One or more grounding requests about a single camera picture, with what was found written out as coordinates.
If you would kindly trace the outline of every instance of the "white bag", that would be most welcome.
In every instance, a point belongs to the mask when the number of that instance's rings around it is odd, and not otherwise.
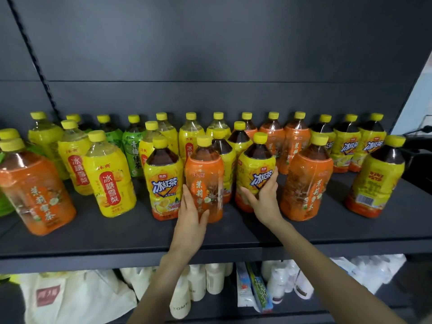
[[[123,278],[130,288],[134,289],[138,300],[141,300],[153,276],[153,267],[121,268]]]
[[[105,324],[137,306],[112,270],[19,274],[26,324]]]

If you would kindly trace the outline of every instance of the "yellow bottle cap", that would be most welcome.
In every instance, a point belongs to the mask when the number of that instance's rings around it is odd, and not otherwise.
[[[356,120],[357,120],[357,115],[355,115],[355,114],[347,114],[346,116],[345,116],[345,121],[347,121],[347,122],[355,122]]]
[[[330,115],[321,115],[320,116],[320,122],[322,123],[329,123],[331,121]]]
[[[5,152],[21,150],[24,148],[25,148],[24,141],[20,138],[0,141],[0,149],[2,149]]]
[[[131,124],[137,124],[140,122],[139,120],[140,116],[139,115],[129,115],[127,116],[127,119],[129,120],[129,123]]]
[[[65,130],[73,130],[74,128],[78,128],[78,123],[73,119],[62,120],[61,125]]]
[[[245,111],[241,113],[241,118],[244,120],[251,120],[252,119],[252,113]]]
[[[267,142],[267,134],[262,132],[255,133],[254,142],[257,144],[265,144]]]
[[[4,128],[0,130],[0,140],[19,139],[19,133],[14,128]]]
[[[271,111],[271,112],[269,112],[269,118],[270,119],[278,119],[279,118],[279,113],[275,112],[275,111]]]
[[[328,136],[322,133],[312,133],[310,143],[316,146],[325,146],[328,141]]]
[[[210,146],[212,144],[213,138],[210,135],[198,135],[197,144],[198,146]]]
[[[223,128],[215,128],[213,130],[213,138],[214,139],[223,139],[226,135],[226,132]]]
[[[383,114],[378,114],[376,112],[374,112],[373,114],[371,114],[371,120],[379,122],[381,119],[383,119],[384,115]]]
[[[155,131],[159,128],[159,124],[155,120],[149,120],[146,122],[146,129],[149,131]]]
[[[69,114],[66,115],[66,119],[74,120],[79,123],[81,121],[81,116],[79,114]]]
[[[241,120],[234,122],[234,129],[236,131],[243,131],[243,130],[245,130],[245,128],[246,128],[245,122],[243,122]]]
[[[92,142],[102,142],[107,138],[103,130],[91,131],[88,132],[87,135]]]
[[[187,120],[195,120],[195,119],[197,119],[197,113],[196,112],[187,112],[186,113],[186,119]]]
[[[384,140],[384,144],[392,146],[394,148],[400,148],[405,143],[406,138],[399,135],[387,135]]]
[[[30,113],[30,116],[34,119],[34,120],[38,120],[38,119],[46,119],[47,114],[43,111],[34,111]]]
[[[294,114],[295,119],[305,119],[306,113],[304,111],[296,111]]]
[[[155,147],[155,149],[164,149],[168,147],[168,139],[163,136],[155,136],[153,138],[153,146]]]
[[[167,120],[168,116],[167,116],[166,112],[158,112],[158,113],[156,113],[156,119],[157,120]]]
[[[223,119],[223,112],[216,111],[213,113],[213,119],[216,120],[222,120]]]
[[[109,123],[111,121],[109,115],[97,115],[97,118],[101,124]]]

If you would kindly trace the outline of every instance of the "yellow label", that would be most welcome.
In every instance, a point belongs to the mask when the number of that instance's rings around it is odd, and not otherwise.
[[[47,130],[29,130],[29,141],[39,146],[50,159],[62,180],[69,178],[69,173],[64,167],[63,161],[58,154],[58,140],[63,136],[63,130],[59,126],[54,126]]]
[[[229,145],[233,148],[233,150],[235,151],[235,154],[237,156],[237,158],[240,157],[241,153],[243,151],[245,151],[247,148],[249,148],[252,145],[252,140],[249,140],[247,142],[243,142],[243,143],[234,143],[231,141],[228,141]]]
[[[172,129],[168,131],[160,131],[163,136],[168,139],[168,147],[176,155],[178,154],[178,133],[177,130]]]
[[[83,163],[102,215],[116,217],[135,206],[131,174],[120,149],[102,157],[84,156]]]
[[[346,133],[338,130],[334,130],[334,132],[336,139],[331,148],[330,157],[333,159],[335,167],[347,167],[359,145],[361,133]]]
[[[158,220],[177,218],[183,195],[183,163],[168,166],[144,165],[153,216]]]
[[[197,136],[203,135],[204,129],[199,131],[185,131],[180,129],[178,134],[178,144],[180,149],[180,157],[183,163],[186,164],[187,159],[192,155],[192,153],[197,148]]]
[[[360,129],[362,135],[359,145],[355,149],[350,166],[360,169],[367,154],[374,152],[384,145],[386,132],[374,132]]]
[[[363,168],[351,187],[355,202],[383,209],[404,169],[405,164],[389,164],[366,156]]]
[[[143,164],[143,168],[144,168],[144,164],[147,162],[147,159],[150,157],[150,155],[152,154],[153,150],[155,149],[153,147],[153,143],[152,142],[146,142],[141,140],[139,142],[139,154],[140,154],[140,158],[141,158],[141,162]]]
[[[237,188],[245,187],[257,194],[272,175],[276,166],[276,158],[252,159],[244,153],[238,158]]]
[[[73,142],[58,142],[58,153],[69,172],[75,190],[83,196],[93,193],[89,178],[84,170],[83,156],[89,151],[92,143],[89,138]]]
[[[214,128],[208,127],[206,129],[206,135],[213,136],[213,131],[214,130],[215,130]],[[224,139],[228,139],[230,136],[231,136],[231,129],[229,127],[225,128],[225,137],[224,137]]]
[[[326,149],[327,152],[330,152],[331,148],[333,147],[334,140],[336,139],[336,133],[335,132],[331,132],[331,133],[320,133],[320,134],[328,136],[328,141],[327,141],[327,144],[325,145],[325,149]]]
[[[223,195],[230,196],[232,193],[232,182],[234,179],[234,168],[236,155],[234,150],[231,150],[224,155],[220,155],[223,160]]]

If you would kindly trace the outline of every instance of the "rock sugar pear drink bottle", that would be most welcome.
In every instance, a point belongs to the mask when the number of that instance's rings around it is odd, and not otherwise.
[[[334,128],[336,139],[330,151],[333,159],[333,172],[346,173],[354,152],[359,145],[360,130],[354,126],[357,115],[347,114],[345,121]]]
[[[130,125],[124,131],[122,139],[124,154],[126,155],[131,177],[144,176],[143,166],[139,156],[139,145],[143,136],[147,134],[147,131],[141,126],[139,118],[138,115],[127,116]]]
[[[144,168],[144,164],[146,163],[147,159],[152,154],[153,150],[155,149],[153,147],[153,138],[157,136],[162,136],[162,134],[158,130],[159,125],[158,122],[155,120],[150,120],[146,122],[146,129],[147,134],[143,136],[141,141],[139,142],[139,154],[141,158],[141,164]]]
[[[81,122],[81,116],[79,114],[66,115],[66,119],[76,121],[78,123],[78,129],[83,131],[84,133],[88,133],[88,132],[92,131],[92,129],[89,125]]]
[[[106,140],[104,131],[88,135],[92,145],[83,157],[85,172],[102,215],[116,217],[137,203],[126,156]]]
[[[161,221],[178,217],[183,195],[183,162],[168,145],[165,136],[154,137],[155,149],[144,164],[152,213]]]
[[[251,112],[247,112],[247,111],[242,112],[241,113],[241,120],[243,120],[245,122],[245,124],[246,124],[246,126],[245,126],[245,132],[246,132],[246,134],[249,136],[249,138],[251,139],[251,141],[253,141],[254,140],[254,134],[256,132],[258,132],[258,129],[256,128],[256,126],[252,122],[252,113]]]
[[[246,134],[245,128],[246,124],[244,121],[234,122],[234,132],[232,132],[227,140],[229,145],[234,149],[237,158],[252,144],[252,140]]]
[[[194,112],[186,113],[186,122],[180,128],[178,133],[178,146],[180,149],[180,157],[185,164],[187,159],[197,148],[197,136],[203,135],[204,129],[197,122],[197,114]]]
[[[332,130],[332,128],[329,125],[330,121],[331,121],[331,116],[323,114],[320,116],[320,121],[312,125],[310,129],[311,134],[321,133],[328,136],[328,141],[327,144],[325,145],[325,149],[328,154],[330,154],[334,139],[336,138],[336,133]]]
[[[105,132],[107,141],[120,148],[121,152],[124,152],[122,143],[123,132],[116,126],[116,124],[111,122],[109,115],[97,115],[97,118],[100,123],[99,129]]]
[[[255,133],[254,143],[238,158],[235,203],[245,212],[254,212],[254,209],[239,193],[240,187],[245,187],[256,195],[273,174],[276,166],[276,159],[266,143],[266,133]]]
[[[168,116],[166,112],[158,112],[156,113],[156,119],[159,124],[159,131],[168,139],[168,146],[172,152],[176,155],[178,153],[178,133],[177,130],[171,123],[168,121]]]
[[[14,128],[4,128],[0,130],[0,140],[10,140],[10,139],[20,139],[19,133]],[[28,151],[37,153],[38,155],[42,155],[46,157],[45,152],[42,150],[41,147],[35,145],[34,143],[24,141],[24,145],[27,148]]]
[[[212,146],[212,137],[197,136],[197,149],[188,158],[184,169],[186,185],[191,191],[198,215],[210,210],[209,223],[223,214],[223,160]]]
[[[63,136],[63,130],[50,122],[43,111],[31,112],[30,115],[35,120],[35,127],[29,130],[29,141],[42,149],[47,158],[54,163],[60,178],[67,180],[69,173],[58,154],[57,144]]]
[[[362,125],[359,125],[359,130],[362,137],[360,138],[359,145],[355,149],[353,158],[349,163],[349,171],[360,171],[366,155],[383,146],[384,139],[387,134],[380,124],[380,120],[383,117],[383,114],[374,113],[371,114],[370,120]]]
[[[275,111],[269,112],[267,121],[262,124],[259,132],[267,134],[267,148],[276,157],[276,160],[282,154],[282,147],[285,140],[285,131],[278,121],[279,113]]]
[[[53,163],[26,150],[23,140],[0,141],[0,188],[29,231],[45,235],[69,223],[77,211]]]
[[[328,136],[313,133],[310,145],[292,159],[280,208],[290,220],[304,221],[318,213],[321,199],[333,172],[326,152]]]
[[[223,203],[231,199],[232,183],[234,181],[235,163],[237,156],[234,149],[225,140],[226,131],[223,128],[213,130],[213,148],[219,153],[223,160]]]
[[[384,146],[366,156],[345,199],[349,210],[369,218],[381,213],[405,169],[398,149],[404,142],[402,136],[386,136]]]
[[[66,166],[75,190],[83,196],[91,195],[93,190],[84,170],[83,156],[89,151],[92,143],[87,134],[78,128],[76,121],[62,120],[61,125],[64,133],[58,141],[58,153]]]
[[[226,139],[229,138],[229,136],[231,135],[231,130],[229,126],[223,120],[223,112],[217,111],[213,113],[213,121],[207,128],[206,134],[213,136],[213,130],[215,128],[223,128],[225,130]]]
[[[288,174],[293,157],[309,144],[311,133],[303,121],[305,117],[306,113],[303,111],[296,111],[294,120],[284,127],[284,147],[282,149],[282,155],[276,162],[276,166],[281,174]]]

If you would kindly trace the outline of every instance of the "person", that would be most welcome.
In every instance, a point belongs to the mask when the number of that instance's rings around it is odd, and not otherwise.
[[[258,220],[282,242],[318,294],[323,305],[338,324],[406,324],[385,303],[371,294],[333,261],[316,249],[286,221],[276,200],[277,169],[259,192],[258,199],[241,187]],[[186,185],[178,213],[178,221],[167,254],[160,262],[127,324],[163,323],[174,288],[184,268],[204,240],[208,220],[206,211],[198,220],[198,212]]]

